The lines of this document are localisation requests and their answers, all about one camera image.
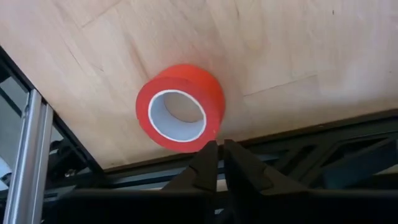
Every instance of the wooden board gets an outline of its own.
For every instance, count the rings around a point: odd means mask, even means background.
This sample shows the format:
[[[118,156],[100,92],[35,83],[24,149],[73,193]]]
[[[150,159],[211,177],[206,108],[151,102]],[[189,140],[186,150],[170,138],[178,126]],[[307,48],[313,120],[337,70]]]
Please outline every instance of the wooden board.
[[[0,44],[103,168],[173,154],[134,102],[191,63],[226,95],[220,139],[398,106],[395,0],[0,0]]]

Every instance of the metal beam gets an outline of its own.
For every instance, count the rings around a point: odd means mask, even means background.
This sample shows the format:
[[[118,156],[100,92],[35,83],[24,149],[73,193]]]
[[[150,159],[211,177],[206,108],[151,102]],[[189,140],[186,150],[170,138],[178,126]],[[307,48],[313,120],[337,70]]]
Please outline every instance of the metal beam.
[[[11,177],[4,224],[40,223],[53,110],[37,90],[29,93]]]

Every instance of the light wooden surface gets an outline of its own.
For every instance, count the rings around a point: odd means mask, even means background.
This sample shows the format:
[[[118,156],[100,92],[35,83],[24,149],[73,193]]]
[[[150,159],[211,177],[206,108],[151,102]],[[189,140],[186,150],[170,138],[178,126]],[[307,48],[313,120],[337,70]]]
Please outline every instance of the light wooden surface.
[[[222,84],[220,139],[398,106],[396,0],[0,1],[0,44],[103,168],[173,154],[134,102],[177,63]]]

